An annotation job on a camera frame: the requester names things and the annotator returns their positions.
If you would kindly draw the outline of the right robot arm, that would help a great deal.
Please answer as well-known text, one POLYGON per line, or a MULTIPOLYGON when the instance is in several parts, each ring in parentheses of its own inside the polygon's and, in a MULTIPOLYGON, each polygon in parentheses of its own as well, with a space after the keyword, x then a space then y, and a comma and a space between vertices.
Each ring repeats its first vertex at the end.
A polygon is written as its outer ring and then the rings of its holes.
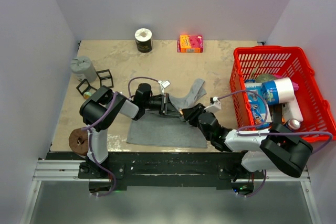
POLYGON ((221 126, 212 112, 202 104, 181 109, 183 119, 198 128, 203 136, 221 152, 245 151, 240 162, 234 165, 234 173, 246 178, 257 170, 278 169, 298 178, 313 152, 313 147, 294 135, 281 124, 259 131, 238 131, 221 126))

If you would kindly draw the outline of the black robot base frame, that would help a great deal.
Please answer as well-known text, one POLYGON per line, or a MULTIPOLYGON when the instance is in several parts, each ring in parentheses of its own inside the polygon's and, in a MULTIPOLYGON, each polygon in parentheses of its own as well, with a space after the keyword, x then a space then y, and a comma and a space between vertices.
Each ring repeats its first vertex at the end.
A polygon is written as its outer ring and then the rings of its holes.
POLYGON ((116 189, 129 186, 158 187, 215 187, 231 190, 264 177, 261 172, 247 172, 241 166, 242 153, 170 153, 170 152, 109 152, 108 158, 98 167, 93 161, 80 163, 78 177, 89 179, 90 190, 107 190, 104 180, 111 171, 116 177, 116 189))

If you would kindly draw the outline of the grey sleeveless shirt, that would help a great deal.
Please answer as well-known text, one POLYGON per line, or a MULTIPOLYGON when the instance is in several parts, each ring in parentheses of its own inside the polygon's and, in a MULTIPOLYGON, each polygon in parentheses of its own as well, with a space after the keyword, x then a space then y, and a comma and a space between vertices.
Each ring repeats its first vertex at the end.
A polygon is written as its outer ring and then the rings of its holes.
MULTIPOLYGON (((168 95, 176 112, 196 105, 206 94, 204 83, 203 79, 196 79, 189 93, 182 98, 168 95)), ((153 110, 149 110, 141 119, 131 123, 127 143, 174 148, 207 148, 206 139, 200 130, 190 126, 181 115, 159 115, 153 110)))

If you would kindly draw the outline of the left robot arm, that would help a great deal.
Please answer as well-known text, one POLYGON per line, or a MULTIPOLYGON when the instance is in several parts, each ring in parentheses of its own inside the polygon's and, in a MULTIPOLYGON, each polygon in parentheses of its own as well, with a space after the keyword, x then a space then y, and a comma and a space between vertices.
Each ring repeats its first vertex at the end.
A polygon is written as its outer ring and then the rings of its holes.
POLYGON ((108 174, 109 165, 104 162, 108 158, 108 128, 117 115, 122 114, 137 121, 147 110, 157 111, 162 116, 181 115, 167 93, 153 95, 152 87, 148 83, 139 84, 131 99, 106 86, 101 86, 83 103, 79 114, 86 125, 83 130, 88 132, 87 156, 93 161, 90 166, 93 175, 103 178, 108 174))

